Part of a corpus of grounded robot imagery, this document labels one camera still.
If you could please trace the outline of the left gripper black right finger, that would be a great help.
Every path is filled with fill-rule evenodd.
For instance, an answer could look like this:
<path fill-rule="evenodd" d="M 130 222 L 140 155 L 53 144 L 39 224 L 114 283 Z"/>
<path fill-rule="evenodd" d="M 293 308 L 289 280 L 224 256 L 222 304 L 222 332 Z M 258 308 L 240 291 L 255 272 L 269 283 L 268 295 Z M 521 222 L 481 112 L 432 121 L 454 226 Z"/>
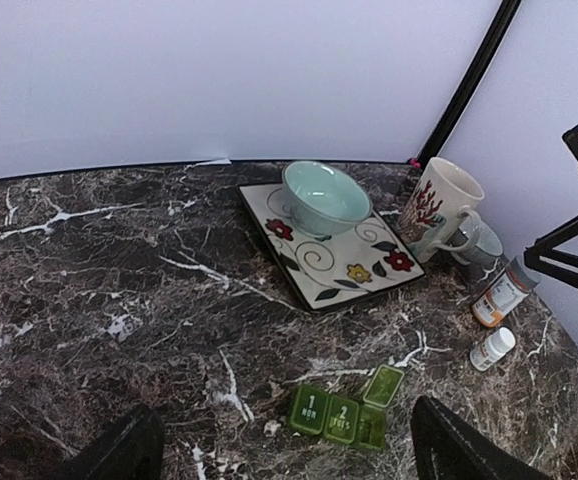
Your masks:
<path fill-rule="evenodd" d="M 419 397 L 410 420 L 420 479 L 545 479 L 498 448 L 436 398 Z"/>

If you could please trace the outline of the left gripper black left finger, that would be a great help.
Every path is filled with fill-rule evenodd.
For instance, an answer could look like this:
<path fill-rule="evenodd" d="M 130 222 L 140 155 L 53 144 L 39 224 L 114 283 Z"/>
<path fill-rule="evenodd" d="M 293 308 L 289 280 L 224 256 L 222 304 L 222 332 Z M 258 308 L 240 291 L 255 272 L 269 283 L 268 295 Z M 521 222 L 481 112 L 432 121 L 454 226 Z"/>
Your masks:
<path fill-rule="evenodd" d="M 59 479 L 160 479 L 164 425 L 157 412 L 137 405 L 58 468 Z"/>

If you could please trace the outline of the orange grey-capped pill bottle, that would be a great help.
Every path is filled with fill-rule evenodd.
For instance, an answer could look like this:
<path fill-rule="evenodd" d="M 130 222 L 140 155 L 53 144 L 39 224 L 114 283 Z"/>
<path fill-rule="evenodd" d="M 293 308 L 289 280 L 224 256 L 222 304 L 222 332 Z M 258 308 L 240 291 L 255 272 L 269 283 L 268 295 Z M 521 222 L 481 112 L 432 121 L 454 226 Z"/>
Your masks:
<path fill-rule="evenodd" d="M 541 274 L 530 269 L 524 257 L 514 257 L 471 305 L 475 319 L 488 328 L 496 327 L 541 282 Z"/>

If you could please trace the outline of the green pill organizer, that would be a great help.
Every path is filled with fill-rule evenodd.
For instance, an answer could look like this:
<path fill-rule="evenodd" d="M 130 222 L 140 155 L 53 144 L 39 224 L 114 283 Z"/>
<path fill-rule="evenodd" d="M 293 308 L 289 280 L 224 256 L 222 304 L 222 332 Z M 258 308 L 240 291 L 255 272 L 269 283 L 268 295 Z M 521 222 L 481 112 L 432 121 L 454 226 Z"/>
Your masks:
<path fill-rule="evenodd" d="M 382 365 L 359 401 L 302 384 L 294 393 L 288 425 L 307 436 L 381 451 L 386 443 L 386 412 L 403 379 L 402 370 Z"/>

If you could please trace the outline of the small white pill bottle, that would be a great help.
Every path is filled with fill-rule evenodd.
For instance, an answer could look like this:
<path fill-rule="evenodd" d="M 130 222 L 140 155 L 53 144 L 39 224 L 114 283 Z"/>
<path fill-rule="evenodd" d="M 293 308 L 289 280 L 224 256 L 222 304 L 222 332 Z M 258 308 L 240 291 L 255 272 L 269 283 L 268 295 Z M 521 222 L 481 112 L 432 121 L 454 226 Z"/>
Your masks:
<path fill-rule="evenodd" d="M 483 372 L 501 360 L 516 346 L 516 338 L 507 327 L 501 327 L 473 347 L 469 354 L 471 365 Z"/>

